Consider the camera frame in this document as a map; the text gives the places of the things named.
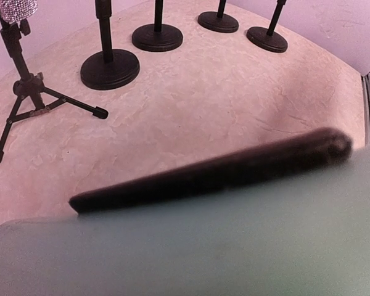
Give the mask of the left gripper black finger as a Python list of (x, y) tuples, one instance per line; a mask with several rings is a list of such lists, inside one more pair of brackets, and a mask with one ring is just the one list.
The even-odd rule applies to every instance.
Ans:
[(337, 128), (320, 128), (84, 192), (68, 203), (82, 215), (212, 194), (343, 163), (352, 150), (353, 140), (348, 134)]

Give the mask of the teal microphone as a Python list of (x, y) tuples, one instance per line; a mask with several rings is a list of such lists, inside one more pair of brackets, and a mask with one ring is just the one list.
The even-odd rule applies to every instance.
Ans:
[(370, 146), (237, 191), (4, 223), (0, 295), (370, 295)]

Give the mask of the black round-base stand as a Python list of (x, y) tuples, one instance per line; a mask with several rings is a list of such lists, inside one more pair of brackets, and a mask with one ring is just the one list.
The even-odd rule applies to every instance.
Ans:
[(219, 33), (235, 33), (239, 29), (239, 22), (232, 16), (225, 14), (226, 0), (220, 0), (218, 10), (202, 12), (197, 22), (200, 26)]

